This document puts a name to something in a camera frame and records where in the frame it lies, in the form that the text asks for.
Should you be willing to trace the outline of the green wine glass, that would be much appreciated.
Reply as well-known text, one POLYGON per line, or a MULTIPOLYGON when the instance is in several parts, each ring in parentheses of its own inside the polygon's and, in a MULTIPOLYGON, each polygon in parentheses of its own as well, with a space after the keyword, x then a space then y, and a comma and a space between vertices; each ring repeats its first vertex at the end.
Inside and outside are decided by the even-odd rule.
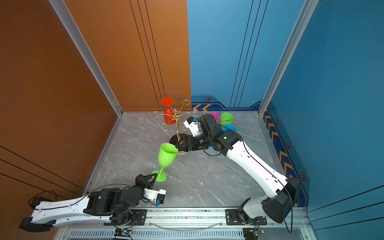
POLYGON ((167 175, 164 173, 164 169, 169 167, 174 162, 178 152, 179 150, 173 144, 163 143, 161 145, 158 154, 158 162, 161 169, 153 171, 153 174, 157 174, 156 182, 164 182, 167 179, 167 175))
POLYGON ((231 113, 222 113, 220 115, 220 124, 223 126, 232 125, 234 116, 231 113))

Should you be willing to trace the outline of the red wine glass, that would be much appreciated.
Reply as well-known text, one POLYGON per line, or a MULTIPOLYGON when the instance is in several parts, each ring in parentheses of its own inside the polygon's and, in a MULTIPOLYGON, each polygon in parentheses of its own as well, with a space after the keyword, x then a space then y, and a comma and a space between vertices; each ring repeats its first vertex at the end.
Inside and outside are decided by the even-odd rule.
POLYGON ((166 107, 164 113, 163 113, 163 116, 164 116, 164 120, 165 120, 165 123, 167 125, 173 125, 176 123, 176 120, 174 119, 174 111, 171 107, 172 103, 174 102, 174 100, 170 97, 164 97, 162 100, 161 100, 161 104, 166 107))

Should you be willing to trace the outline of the magenta wine glass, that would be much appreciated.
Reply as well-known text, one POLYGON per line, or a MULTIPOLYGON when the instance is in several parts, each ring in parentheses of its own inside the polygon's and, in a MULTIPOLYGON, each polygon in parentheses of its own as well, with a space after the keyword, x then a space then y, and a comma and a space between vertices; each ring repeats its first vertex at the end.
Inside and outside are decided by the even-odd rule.
POLYGON ((219 115, 217 113, 210 113, 210 114, 215 118, 216 122, 218 123, 220 119, 219 115))

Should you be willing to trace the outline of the blue wine glass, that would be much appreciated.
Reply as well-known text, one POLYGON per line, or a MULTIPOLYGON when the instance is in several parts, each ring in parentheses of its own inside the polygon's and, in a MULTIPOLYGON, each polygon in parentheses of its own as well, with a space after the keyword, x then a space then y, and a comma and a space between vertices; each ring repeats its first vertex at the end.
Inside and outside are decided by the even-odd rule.
POLYGON ((223 126, 223 131, 228 131, 228 130, 231 130, 234 133, 237 132, 237 129, 234 126, 232 126, 232 125, 225 125, 225 126, 223 126))

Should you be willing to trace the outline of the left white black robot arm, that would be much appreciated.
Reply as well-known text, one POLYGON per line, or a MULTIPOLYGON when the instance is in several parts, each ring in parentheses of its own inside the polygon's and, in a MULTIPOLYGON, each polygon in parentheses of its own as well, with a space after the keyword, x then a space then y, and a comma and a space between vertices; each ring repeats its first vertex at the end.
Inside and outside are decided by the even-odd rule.
POLYGON ((33 213, 23 218, 19 228, 31 233, 48 232, 52 228, 74 223, 103 223, 106 226, 133 224, 135 217, 132 208, 140 201, 155 206, 163 204, 166 191, 154 190, 158 175, 138 175, 135 185, 123 189, 112 185, 100 187, 77 199, 54 202, 41 196, 29 202, 33 213))

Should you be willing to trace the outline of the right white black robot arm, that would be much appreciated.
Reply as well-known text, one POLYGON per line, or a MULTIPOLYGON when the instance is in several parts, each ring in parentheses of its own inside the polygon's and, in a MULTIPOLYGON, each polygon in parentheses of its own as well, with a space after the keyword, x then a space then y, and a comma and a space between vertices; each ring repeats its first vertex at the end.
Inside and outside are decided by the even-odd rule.
POLYGON ((218 124, 211 114, 197 120, 189 117, 184 126, 191 134, 180 137, 177 149, 192 152, 213 148, 242 167, 264 190, 264 197, 247 198, 239 206, 242 224, 250 225, 256 218, 265 216, 278 224, 286 221, 299 196, 299 180, 288 179, 275 171, 247 146, 240 134, 218 124))

